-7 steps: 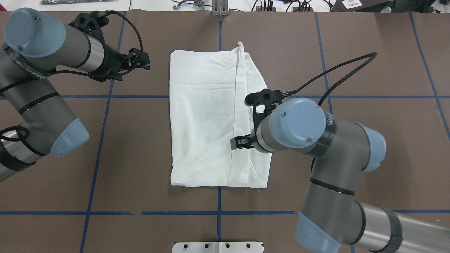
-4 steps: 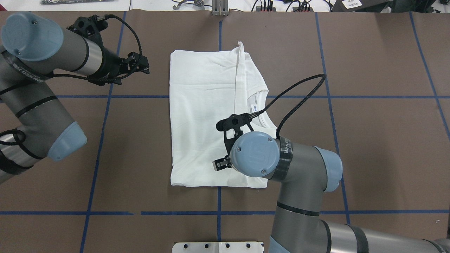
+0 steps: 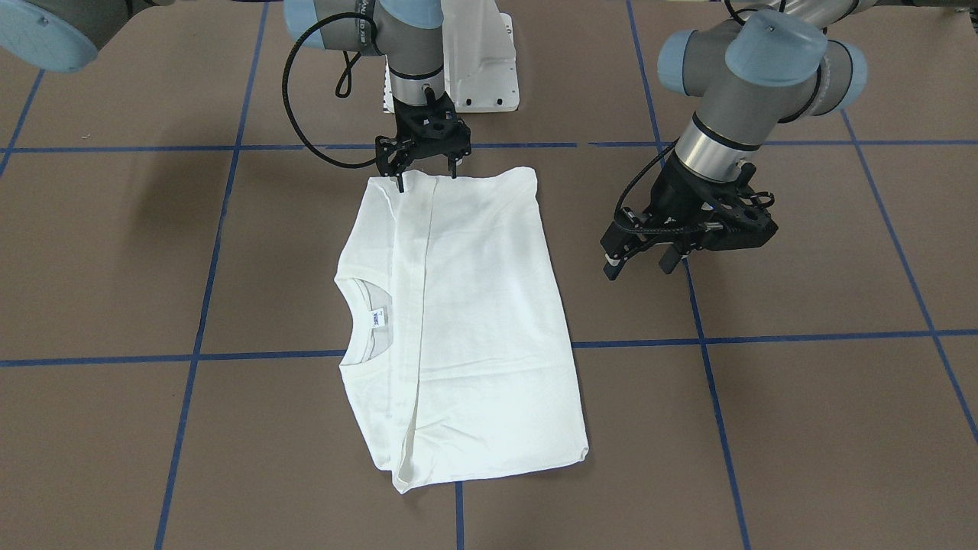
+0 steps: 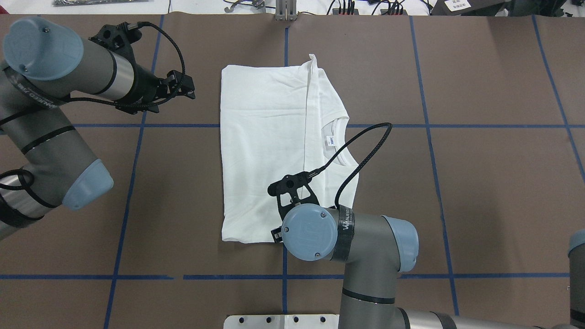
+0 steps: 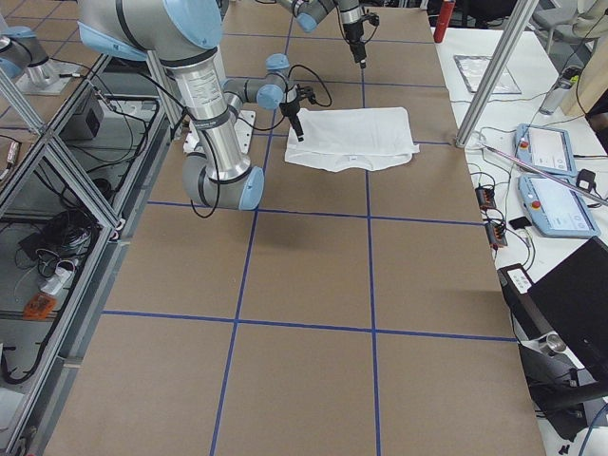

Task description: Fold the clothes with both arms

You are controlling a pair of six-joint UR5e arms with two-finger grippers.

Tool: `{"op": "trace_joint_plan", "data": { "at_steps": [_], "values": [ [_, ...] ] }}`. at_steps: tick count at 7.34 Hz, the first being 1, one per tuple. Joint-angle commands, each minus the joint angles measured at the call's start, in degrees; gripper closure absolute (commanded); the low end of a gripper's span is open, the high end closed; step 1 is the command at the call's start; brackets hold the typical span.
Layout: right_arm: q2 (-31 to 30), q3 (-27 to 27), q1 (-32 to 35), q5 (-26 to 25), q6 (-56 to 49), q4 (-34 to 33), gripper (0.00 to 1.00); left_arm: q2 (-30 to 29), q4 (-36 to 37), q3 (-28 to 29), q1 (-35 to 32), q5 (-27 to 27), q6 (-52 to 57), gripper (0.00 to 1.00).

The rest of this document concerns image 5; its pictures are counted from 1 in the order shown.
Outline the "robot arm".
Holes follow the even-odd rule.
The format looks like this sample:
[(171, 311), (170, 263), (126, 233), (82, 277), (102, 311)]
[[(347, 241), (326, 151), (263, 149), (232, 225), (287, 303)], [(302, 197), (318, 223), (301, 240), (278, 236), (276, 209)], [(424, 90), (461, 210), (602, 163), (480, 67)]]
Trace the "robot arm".
[(175, 79), (202, 147), (189, 154), (183, 166), (183, 187), (190, 200), (211, 207), (256, 209), (264, 173), (242, 151), (235, 123), (247, 103), (280, 109), (296, 120), (298, 86), (289, 76), (286, 55), (267, 59), (262, 80), (222, 82), (214, 63), (222, 19), (214, 1), (82, 1), (78, 25), (86, 46), (132, 61), (156, 52)]
[(352, 58), (361, 69), (367, 67), (367, 41), (364, 39), (364, 24), (379, 25), (376, 13), (365, 10), (357, 0), (277, 0), (299, 24), (311, 33), (332, 12), (336, 12), (341, 38), (348, 44)]

